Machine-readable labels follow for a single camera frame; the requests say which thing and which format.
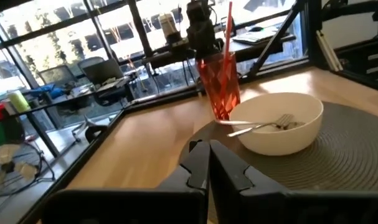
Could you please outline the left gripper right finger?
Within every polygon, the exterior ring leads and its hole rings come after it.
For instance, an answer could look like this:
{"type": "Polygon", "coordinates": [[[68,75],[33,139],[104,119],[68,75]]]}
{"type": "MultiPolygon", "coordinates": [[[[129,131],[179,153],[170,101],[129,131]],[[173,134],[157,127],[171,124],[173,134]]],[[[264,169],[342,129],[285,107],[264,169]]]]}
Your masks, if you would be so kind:
{"type": "Polygon", "coordinates": [[[378,223],[378,193],[290,190],[210,141],[210,180],[220,223],[378,223]]]}

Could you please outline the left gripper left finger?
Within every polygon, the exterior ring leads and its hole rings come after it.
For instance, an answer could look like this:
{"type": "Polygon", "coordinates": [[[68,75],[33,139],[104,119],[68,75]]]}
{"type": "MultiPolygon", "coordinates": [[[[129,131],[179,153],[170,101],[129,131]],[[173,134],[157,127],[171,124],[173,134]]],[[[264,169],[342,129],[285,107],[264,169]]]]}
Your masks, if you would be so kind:
{"type": "Polygon", "coordinates": [[[53,194],[40,220],[49,224],[206,223],[210,144],[187,157],[153,189],[71,189],[53,194]]]}

